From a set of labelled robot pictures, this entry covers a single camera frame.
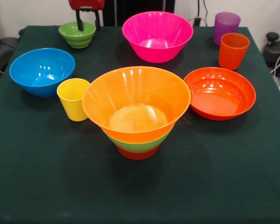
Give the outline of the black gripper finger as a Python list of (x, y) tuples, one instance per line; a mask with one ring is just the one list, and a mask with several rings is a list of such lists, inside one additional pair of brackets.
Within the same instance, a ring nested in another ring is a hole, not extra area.
[(83, 22), (80, 18), (80, 10), (76, 10), (76, 20), (77, 20), (77, 25), (78, 25), (79, 31), (83, 31), (84, 30), (84, 25), (83, 25)]
[(96, 30), (100, 30), (101, 25), (100, 25), (100, 17), (99, 17), (98, 10), (95, 10), (94, 13), (95, 13), (95, 16), (96, 16), (96, 20), (95, 20)]

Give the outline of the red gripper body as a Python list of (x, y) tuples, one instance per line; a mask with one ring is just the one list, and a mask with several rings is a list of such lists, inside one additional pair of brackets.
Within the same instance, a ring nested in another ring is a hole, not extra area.
[(68, 0), (70, 7), (76, 11), (98, 11), (105, 6), (105, 0)]

